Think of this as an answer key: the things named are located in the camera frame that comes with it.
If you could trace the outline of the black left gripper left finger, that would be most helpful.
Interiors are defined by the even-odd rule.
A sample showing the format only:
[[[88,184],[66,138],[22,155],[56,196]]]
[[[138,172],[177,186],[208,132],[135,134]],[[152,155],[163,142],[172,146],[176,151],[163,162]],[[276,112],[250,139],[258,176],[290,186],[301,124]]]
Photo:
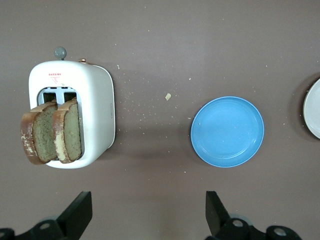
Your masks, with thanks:
[[[41,221],[20,235],[0,228],[0,240],[79,240],[92,217],[92,193],[83,191],[57,219]]]

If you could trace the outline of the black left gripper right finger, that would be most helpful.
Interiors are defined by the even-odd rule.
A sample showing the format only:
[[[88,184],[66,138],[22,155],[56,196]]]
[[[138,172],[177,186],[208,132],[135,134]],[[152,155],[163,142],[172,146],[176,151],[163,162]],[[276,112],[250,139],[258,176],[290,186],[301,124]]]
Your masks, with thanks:
[[[239,217],[231,217],[215,191],[206,192],[205,218],[211,232],[205,240],[300,240],[288,227],[271,225],[262,232]]]

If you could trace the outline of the brown bread slice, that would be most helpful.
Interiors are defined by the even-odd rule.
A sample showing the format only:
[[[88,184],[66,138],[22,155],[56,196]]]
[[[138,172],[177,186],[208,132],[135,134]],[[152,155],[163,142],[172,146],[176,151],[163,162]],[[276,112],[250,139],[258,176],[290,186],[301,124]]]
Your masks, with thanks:
[[[56,101],[48,101],[22,116],[20,135],[24,152],[34,165],[47,164],[57,158],[53,137],[53,114]]]
[[[53,142],[58,160],[69,164],[82,155],[78,102],[76,98],[66,101],[53,113]]]

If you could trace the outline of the blue round plate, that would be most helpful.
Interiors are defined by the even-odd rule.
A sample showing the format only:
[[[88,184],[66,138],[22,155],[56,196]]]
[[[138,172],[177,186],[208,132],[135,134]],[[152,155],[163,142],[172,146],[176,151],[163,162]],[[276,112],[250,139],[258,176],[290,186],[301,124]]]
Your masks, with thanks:
[[[216,98],[195,115],[190,140],[207,164],[232,168],[246,163],[260,149],[265,125],[260,111],[237,96]]]

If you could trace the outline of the beige round plate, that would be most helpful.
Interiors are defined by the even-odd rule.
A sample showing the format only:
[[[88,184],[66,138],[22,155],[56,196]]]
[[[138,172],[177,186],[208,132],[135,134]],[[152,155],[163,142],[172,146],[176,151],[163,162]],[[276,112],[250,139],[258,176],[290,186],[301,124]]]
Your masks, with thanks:
[[[306,94],[303,103],[303,118],[310,132],[320,139],[320,78]]]

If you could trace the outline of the white toaster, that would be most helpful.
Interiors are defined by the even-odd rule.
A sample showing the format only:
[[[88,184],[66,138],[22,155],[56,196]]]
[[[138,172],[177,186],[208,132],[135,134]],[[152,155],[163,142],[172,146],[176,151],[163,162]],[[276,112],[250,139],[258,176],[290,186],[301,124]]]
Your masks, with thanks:
[[[58,169],[83,168],[112,146],[116,135],[115,94],[109,72],[98,65],[66,60],[63,47],[55,49],[56,60],[36,65],[28,80],[30,110],[56,101],[57,108],[77,99],[82,155],[63,164],[56,159],[43,164]]]

